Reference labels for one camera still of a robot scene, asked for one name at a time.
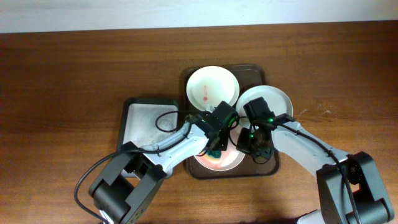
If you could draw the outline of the green yellow sponge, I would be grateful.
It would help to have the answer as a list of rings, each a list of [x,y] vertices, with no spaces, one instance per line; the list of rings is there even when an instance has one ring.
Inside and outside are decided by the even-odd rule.
[[[222,152],[221,151],[209,151],[207,154],[214,159],[220,159]]]

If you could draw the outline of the pink white plate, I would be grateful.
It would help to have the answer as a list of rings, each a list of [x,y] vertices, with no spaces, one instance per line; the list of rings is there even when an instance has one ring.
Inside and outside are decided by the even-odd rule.
[[[203,167],[217,172],[227,171],[235,168],[243,161],[245,157],[245,154],[232,148],[227,148],[226,151],[222,151],[220,159],[214,159],[207,153],[194,156],[194,158]]]

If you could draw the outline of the pale blue plate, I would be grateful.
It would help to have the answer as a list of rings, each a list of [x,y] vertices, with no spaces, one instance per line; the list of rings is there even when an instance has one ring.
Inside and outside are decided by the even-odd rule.
[[[284,113],[293,116],[294,109],[292,102],[282,90],[269,85],[255,86],[246,90],[236,103],[236,111],[239,113],[240,117],[242,117],[242,119],[239,120],[239,126],[236,130],[249,127],[249,120],[244,118],[246,112],[243,106],[249,101],[259,97],[265,99],[269,109],[274,112],[276,116]]]

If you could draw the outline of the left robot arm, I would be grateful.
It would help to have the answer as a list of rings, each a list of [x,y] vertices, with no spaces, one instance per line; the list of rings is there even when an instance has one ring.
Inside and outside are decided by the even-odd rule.
[[[185,159],[226,150],[236,110],[222,101],[212,112],[187,116],[168,138],[148,146],[123,144],[89,188],[104,223],[135,223],[148,208],[169,171]]]

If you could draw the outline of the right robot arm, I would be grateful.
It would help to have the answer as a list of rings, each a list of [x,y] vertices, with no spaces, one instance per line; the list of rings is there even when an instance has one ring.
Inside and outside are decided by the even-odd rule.
[[[349,154],[318,139],[287,113],[275,115],[265,99],[239,100],[237,108],[249,126],[238,138],[238,150],[270,159],[282,152],[317,180],[320,209],[296,223],[384,224],[395,213],[374,159],[361,151]]]

